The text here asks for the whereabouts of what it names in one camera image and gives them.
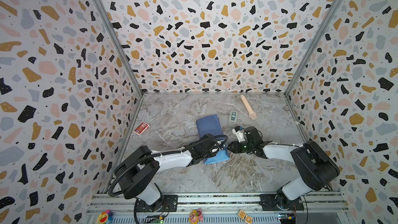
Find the blue wrapping paper sheet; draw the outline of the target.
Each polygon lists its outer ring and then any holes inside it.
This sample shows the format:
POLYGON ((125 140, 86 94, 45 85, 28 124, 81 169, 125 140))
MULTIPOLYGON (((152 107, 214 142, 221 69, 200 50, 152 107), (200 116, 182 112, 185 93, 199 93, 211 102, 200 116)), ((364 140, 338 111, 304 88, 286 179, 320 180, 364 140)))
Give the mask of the blue wrapping paper sheet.
POLYGON ((203 117, 196 121, 196 126, 201 139, 212 138, 207 142, 206 148, 211 148, 204 159, 205 165, 228 161, 230 156, 227 151, 227 141, 217 115, 203 117))

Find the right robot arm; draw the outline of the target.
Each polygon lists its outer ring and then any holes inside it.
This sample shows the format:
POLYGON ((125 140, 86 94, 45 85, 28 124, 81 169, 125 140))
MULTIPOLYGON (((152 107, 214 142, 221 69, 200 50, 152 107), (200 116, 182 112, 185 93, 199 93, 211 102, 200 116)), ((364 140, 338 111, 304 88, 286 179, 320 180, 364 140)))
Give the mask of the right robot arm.
POLYGON ((271 202, 280 209, 287 209, 301 196, 322 188, 337 178, 340 169, 325 151, 314 141, 301 145, 273 143, 263 141, 262 133, 255 127, 232 129, 237 141, 228 145, 232 153, 247 153, 263 159, 279 159, 295 164, 300 176, 288 182, 276 192, 271 202))

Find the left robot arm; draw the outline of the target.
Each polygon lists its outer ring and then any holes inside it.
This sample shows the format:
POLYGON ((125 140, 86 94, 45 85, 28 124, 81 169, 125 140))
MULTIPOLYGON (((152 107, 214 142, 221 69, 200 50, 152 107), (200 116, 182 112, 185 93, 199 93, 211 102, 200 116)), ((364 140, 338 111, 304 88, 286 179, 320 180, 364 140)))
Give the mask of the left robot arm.
POLYGON ((116 167, 115 179, 107 193, 110 197, 123 195, 126 200, 135 198, 137 204, 143 202, 150 212, 155 212, 166 202, 159 187, 151 182, 156 174, 213 158, 225 148, 227 141, 226 135, 206 134, 175 150, 153 151, 148 146, 141 146, 116 167))

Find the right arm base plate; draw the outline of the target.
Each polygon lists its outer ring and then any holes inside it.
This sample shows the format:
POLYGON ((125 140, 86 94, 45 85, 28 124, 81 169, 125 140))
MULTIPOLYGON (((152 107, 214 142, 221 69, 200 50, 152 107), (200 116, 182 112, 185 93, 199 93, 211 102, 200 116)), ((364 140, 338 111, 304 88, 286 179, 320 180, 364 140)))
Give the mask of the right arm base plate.
POLYGON ((282 194, 261 194, 260 205, 263 211, 303 211, 305 207, 301 198, 289 200, 282 194))

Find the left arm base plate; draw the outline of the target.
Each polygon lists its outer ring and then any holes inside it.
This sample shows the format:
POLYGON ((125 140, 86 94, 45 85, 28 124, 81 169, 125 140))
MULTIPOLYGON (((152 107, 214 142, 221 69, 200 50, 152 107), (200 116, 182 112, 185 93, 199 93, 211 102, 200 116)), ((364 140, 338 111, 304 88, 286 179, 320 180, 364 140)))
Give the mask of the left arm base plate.
POLYGON ((134 207, 137 213, 157 213, 157 212, 176 212, 178 196, 166 194, 161 196, 154 204, 148 205, 143 200, 137 200, 137 206, 134 207))

